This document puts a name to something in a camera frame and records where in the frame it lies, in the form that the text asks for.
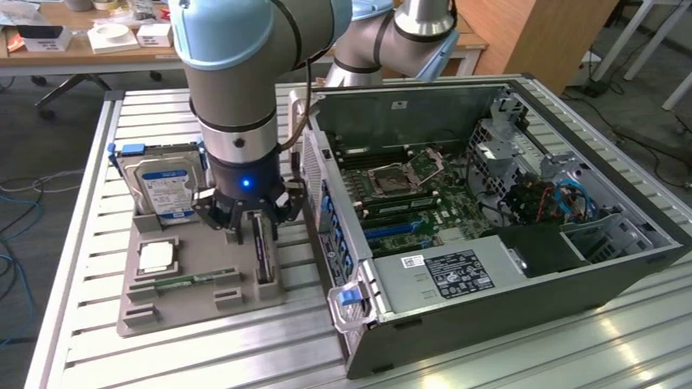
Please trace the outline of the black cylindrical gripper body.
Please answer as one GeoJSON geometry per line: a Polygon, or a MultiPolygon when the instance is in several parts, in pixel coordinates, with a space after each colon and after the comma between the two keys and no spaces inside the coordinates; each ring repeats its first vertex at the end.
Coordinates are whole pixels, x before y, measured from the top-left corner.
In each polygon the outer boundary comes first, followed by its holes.
{"type": "Polygon", "coordinates": [[[247,163],[231,163],[209,154],[210,168],[215,178],[215,198],[227,206],[235,200],[277,201],[286,191],[281,174],[279,153],[247,163]]]}

